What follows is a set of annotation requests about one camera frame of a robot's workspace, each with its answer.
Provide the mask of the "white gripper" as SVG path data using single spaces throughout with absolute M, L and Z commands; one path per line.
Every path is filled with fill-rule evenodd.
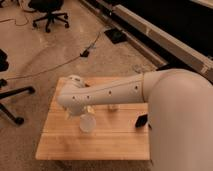
M 67 108 L 66 112 L 67 112 L 67 119 L 70 119 L 72 117 L 80 117 L 81 115 L 84 114 L 94 114 L 95 110 L 91 106 L 85 106 L 82 108 L 74 108 L 74 109 Z

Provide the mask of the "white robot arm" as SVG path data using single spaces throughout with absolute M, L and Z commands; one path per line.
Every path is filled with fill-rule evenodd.
M 213 171 L 213 83 L 185 69 L 87 87 L 71 75 L 57 97 L 74 116 L 90 105 L 148 105 L 151 171 Z

